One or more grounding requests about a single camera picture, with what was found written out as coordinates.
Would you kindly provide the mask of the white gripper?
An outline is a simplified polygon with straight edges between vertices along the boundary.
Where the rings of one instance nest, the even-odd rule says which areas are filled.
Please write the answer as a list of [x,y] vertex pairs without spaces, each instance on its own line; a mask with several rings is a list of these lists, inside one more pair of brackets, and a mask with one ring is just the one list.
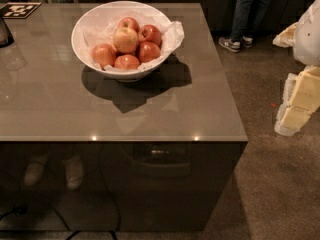
[[289,73],[274,130],[293,136],[320,107],[320,0],[315,0],[295,22],[272,41],[275,46],[293,47],[294,58],[306,66],[298,75]]

